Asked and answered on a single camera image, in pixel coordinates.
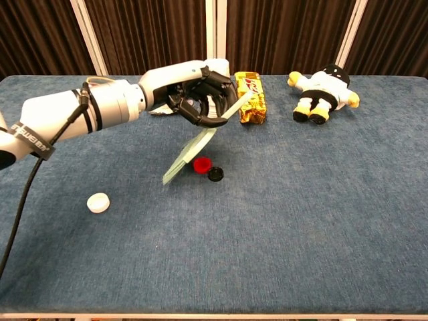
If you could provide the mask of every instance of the plush doll's black hat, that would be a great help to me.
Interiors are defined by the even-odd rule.
[[[328,75],[331,75],[335,78],[342,80],[343,82],[346,82],[346,84],[347,84],[346,87],[349,87],[349,82],[350,82],[349,76],[341,67],[339,67],[335,64],[330,64],[330,65],[324,67],[324,69],[322,71],[326,72],[326,74],[328,74]]]

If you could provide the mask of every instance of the white bottle cap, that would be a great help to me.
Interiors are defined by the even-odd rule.
[[[91,212],[101,213],[107,210],[107,208],[110,206],[110,200],[106,194],[96,193],[88,199],[86,204]]]

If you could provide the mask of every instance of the brown curtain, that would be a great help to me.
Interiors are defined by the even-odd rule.
[[[0,1],[0,76],[94,74],[70,1]]]
[[[370,0],[345,68],[350,74],[428,76],[428,1]]]
[[[333,63],[355,0],[229,0],[231,72],[311,74]]]
[[[110,74],[206,59],[205,0],[86,0],[86,6]]]

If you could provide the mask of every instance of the table edge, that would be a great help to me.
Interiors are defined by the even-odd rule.
[[[121,313],[0,313],[0,318],[100,318],[100,319],[211,319],[211,320],[273,320],[273,319],[400,319],[428,320],[428,314],[121,314]]]

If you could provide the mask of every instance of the black cable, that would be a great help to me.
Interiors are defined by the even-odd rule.
[[[81,90],[81,96],[80,96],[80,105],[73,111],[73,113],[70,115],[70,117],[67,119],[66,123],[60,128],[60,130],[55,134],[55,136],[49,141],[51,145],[54,145],[58,139],[60,139],[61,135],[67,130],[67,128],[73,124],[76,119],[79,118],[80,115],[83,114],[83,112],[88,109],[89,106],[89,85],[87,82],[83,83],[83,87]],[[31,184],[34,180],[35,175],[37,174],[37,171],[40,168],[40,165],[42,164],[43,159],[40,157],[36,164],[33,167],[33,170],[28,176],[27,183],[25,184],[24,190],[22,192],[21,200],[19,202],[18,210],[15,216],[15,221],[13,222],[13,227],[11,231],[11,235],[9,236],[9,241],[7,242],[5,253],[3,254],[3,258],[1,259],[0,264],[0,279],[3,276],[3,272],[6,268],[7,260],[9,259],[9,255],[12,250],[13,242],[15,241],[15,236],[18,231],[19,222],[21,221],[22,211],[24,209],[25,200],[27,199],[27,195],[29,192],[29,188],[31,187]]]

